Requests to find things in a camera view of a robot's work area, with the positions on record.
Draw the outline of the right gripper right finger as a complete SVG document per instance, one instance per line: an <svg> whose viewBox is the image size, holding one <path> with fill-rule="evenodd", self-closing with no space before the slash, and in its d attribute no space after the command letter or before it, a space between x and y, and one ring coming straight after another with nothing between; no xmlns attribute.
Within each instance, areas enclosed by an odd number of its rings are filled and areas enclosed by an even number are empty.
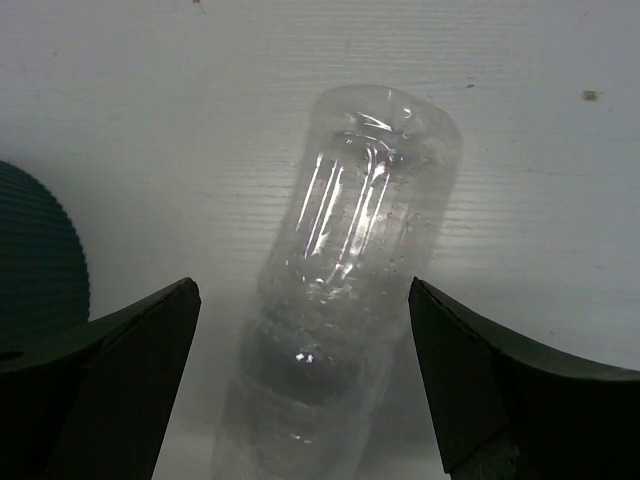
<svg viewBox="0 0 640 480"><path fill-rule="evenodd" d="M443 469L453 479L635 479L639 374L491 321L429 283L409 292Z"/></svg>

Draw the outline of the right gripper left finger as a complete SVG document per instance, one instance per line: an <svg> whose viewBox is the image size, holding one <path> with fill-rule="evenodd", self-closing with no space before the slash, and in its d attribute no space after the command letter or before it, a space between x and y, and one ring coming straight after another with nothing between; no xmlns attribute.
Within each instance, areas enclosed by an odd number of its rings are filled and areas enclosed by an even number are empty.
<svg viewBox="0 0 640 480"><path fill-rule="evenodd" d="M200 307L184 278L3 353L2 478L151 478Z"/></svg>

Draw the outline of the clear unlabelled plastic bottle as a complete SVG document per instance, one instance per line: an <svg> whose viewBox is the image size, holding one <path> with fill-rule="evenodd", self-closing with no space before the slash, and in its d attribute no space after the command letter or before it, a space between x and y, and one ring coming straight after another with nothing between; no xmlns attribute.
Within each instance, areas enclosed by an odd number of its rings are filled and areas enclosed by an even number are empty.
<svg viewBox="0 0 640 480"><path fill-rule="evenodd" d="M350 479L456 180L442 109L379 85L323 92L260 272L216 430L216 479Z"/></svg>

